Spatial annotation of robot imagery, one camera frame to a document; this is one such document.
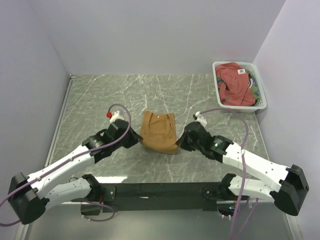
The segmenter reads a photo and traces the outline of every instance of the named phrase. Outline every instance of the gray wall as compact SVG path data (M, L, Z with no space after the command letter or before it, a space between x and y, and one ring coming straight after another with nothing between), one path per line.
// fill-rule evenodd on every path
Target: gray wall
M212 73L252 62L285 0L29 0L72 74Z
M41 169L67 89L65 71L49 38L26 0L0 1L0 199L12 176ZM9 204L0 221L17 216ZM13 239L14 227L0 227Z
M319 239L320 5L287 0L255 58L268 107L257 115L270 158L303 168L310 192L298 221L304 239Z

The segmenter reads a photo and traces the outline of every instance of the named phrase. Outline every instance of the clothing pile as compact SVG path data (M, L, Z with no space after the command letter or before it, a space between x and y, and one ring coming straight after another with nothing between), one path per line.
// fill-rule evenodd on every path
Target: clothing pile
M260 101L257 81L252 72L235 62L215 68L220 101L229 106L254 106Z

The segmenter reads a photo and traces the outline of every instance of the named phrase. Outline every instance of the clothing tag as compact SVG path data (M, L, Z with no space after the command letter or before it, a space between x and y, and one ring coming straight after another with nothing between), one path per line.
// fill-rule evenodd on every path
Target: clothing tag
M238 74L245 74L246 70L244 68L238 70Z

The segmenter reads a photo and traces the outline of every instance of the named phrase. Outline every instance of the marble table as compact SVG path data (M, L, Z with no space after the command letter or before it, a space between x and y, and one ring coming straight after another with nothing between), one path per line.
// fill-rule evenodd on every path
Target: marble table
M127 106L137 133L144 110L174 113L177 138L193 121L193 114L218 107L211 74L73 75L48 163L54 163L88 136L107 128L106 112L113 103ZM256 115L241 115L249 126L245 148L267 159ZM242 142L244 124L234 115L216 111L205 117L211 134ZM242 175L241 170L209 160L200 152L180 149L176 155L167 155L137 144L130 149L118 149L75 176L114 177L123 183L171 183L219 182L227 173Z

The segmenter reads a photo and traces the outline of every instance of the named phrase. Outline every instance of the laundry basket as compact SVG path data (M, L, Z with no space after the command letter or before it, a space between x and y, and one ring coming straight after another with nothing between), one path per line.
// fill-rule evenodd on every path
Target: laundry basket
M253 77L255 78L256 85L258 87L257 92L260 93L260 100L254 106L229 106L221 103L220 97L219 97L218 83L217 83L216 67L226 63L237 63L241 67L243 67L244 69L252 73ZM238 113L253 113L258 109L265 109L267 107L265 93L261 84L261 77L258 73L257 67L254 64L248 63L248 62L242 62L242 61L215 61L212 67L213 67L215 93L216 93L218 104L221 108L233 109L235 112L238 112Z

